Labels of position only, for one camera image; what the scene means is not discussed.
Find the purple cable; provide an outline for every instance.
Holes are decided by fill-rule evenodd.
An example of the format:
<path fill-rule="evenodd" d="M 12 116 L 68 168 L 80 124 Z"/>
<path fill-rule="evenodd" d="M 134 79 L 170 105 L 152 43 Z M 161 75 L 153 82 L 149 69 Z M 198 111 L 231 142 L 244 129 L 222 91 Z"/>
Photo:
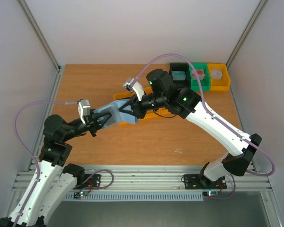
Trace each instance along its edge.
<path fill-rule="evenodd" d="M 93 175 L 95 175 L 95 174 L 97 174 L 97 173 L 100 173 L 100 172 L 108 172 L 108 173 L 112 176 L 112 180 L 111 180 L 111 182 L 110 182 L 108 185 L 105 185 L 105 186 L 102 186 L 102 187 L 93 187 L 93 189 L 105 189 L 105 188 L 108 188 L 109 186 L 111 186 L 112 183 L 114 182 L 114 175 L 113 175 L 113 173 L 112 173 L 110 170 L 108 170 L 108 169 L 100 169 L 100 170 L 98 170 L 98 171 L 92 173 L 91 175 L 88 176 L 88 178 L 87 178 L 85 181 L 83 181 L 83 183 L 82 183 L 81 185 L 83 185 L 84 183 L 86 183 L 90 178 L 92 178 Z"/>
<path fill-rule="evenodd" d="M 232 192 L 229 194 L 229 196 L 226 196 L 226 197 L 223 197 L 223 198 L 219 198 L 219 197 L 211 197 L 211 196 L 205 196 L 206 198 L 209 198 L 209 199 L 213 199 L 213 200 L 227 200 L 227 199 L 230 199 L 234 194 L 235 194 L 235 191 L 236 191 L 236 181 L 235 181 L 235 178 L 233 177 L 232 174 L 230 174 L 231 177 L 232 177 L 232 181 L 233 181 L 233 190 Z"/>
<path fill-rule="evenodd" d="M 158 57 L 156 57 L 155 59 L 153 59 L 152 61 L 150 61 L 145 67 L 144 69 L 142 69 L 142 71 L 136 76 L 136 78 L 132 81 L 131 86 L 134 85 L 135 82 L 138 81 L 138 79 L 140 78 L 140 76 L 144 73 L 144 71 L 151 65 L 153 64 L 155 61 L 161 59 L 161 58 L 165 58 L 165 57 L 178 57 L 181 58 L 183 60 L 185 60 L 189 66 L 192 68 L 193 72 L 195 75 L 198 75 L 197 71 L 195 70 L 194 66 L 192 65 L 192 63 L 186 58 L 183 57 L 182 55 L 179 54 L 175 54 L 175 53 L 167 53 L 167 54 L 163 54 L 160 55 Z M 260 151 L 264 156 L 266 156 L 268 158 L 268 160 L 271 162 L 272 165 L 272 169 L 268 174 L 258 174 L 252 171 L 247 170 L 247 173 L 256 175 L 256 176 L 271 176 L 272 174 L 274 174 L 275 172 L 275 163 L 272 160 L 272 158 L 270 157 L 270 155 L 268 153 L 266 153 L 264 150 L 262 150 L 261 148 L 259 148 L 256 144 L 252 143 L 251 141 L 243 138 L 239 133 L 237 133 L 235 130 L 233 130 L 230 126 L 228 126 L 227 124 L 225 124 L 221 119 L 219 119 L 218 117 L 214 116 L 213 113 L 210 112 L 210 110 L 207 108 L 206 104 L 205 104 L 205 98 L 204 98 L 204 94 L 203 94 L 203 89 L 201 86 L 201 81 L 199 79 L 199 77 L 197 78 L 197 82 L 198 82 L 198 86 L 200 88 L 200 95 L 201 95 L 201 100 L 202 100 L 202 105 L 204 107 L 204 109 L 210 114 L 210 116 L 214 119 L 216 119 L 219 123 L 221 123 L 225 128 L 227 128 L 228 130 L 230 130 L 233 134 L 235 134 L 236 136 L 238 136 L 240 139 L 242 139 L 243 141 L 245 141 L 246 143 L 248 143 L 249 145 L 253 146 L 255 149 L 257 149 L 258 151 Z"/>
<path fill-rule="evenodd" d="M 25 150 L 28 152 L 29 156 L 32 158 L 32 160 L 35 162 L 36 165 L 36 171 L 37 171 L 37 176 L 36 176 L 36 181 L 34 182 L 32 188 L 30 189 L 29 193 L 27 194 L 27 197 L 25 198 L 22 207 L 20 208 L 19 213 L 21 214 L 30 198 L 30 196 L 32 195 L 34 189 L 36 188 L 36 185 L 38 183 L 39 177 L 40 177 L 40 166 L 38 164 L 37 159 L 35 158 L 35 156 L 32 154 L 32 152 L 30 152 L 30 150 L 27 148 L 27 146 L 24 144 L 24 142 L 22 141 L 22 139 L 19 136 L 18 130 L 17 130 L 17 119 L 19 114 L 27 107 L 31 106 L 31 105 L 36 105 L 36 104 L 63 104 L 63 105 L 71 105 L 71 104 L 77 104 L 78 102 L 55 102 L 55 101 L 36 101 L 36 102 L 32 102 L 32 103 L 28 103 L 26 105 L 24 105 L 23 107 L 21 107 L 18 112 L 16 113 L 15 119 L 14 119 L 14 133 L 16 138 L 20 141 L 20 143 L 23 145 L 23 147 L 25 148 Z M 20 215 L 18 215 L 14 221 L 14 224 L 12 227 L 15 227 L 16 224 L 18 223 L 18 220 L 20 218 Z"/>

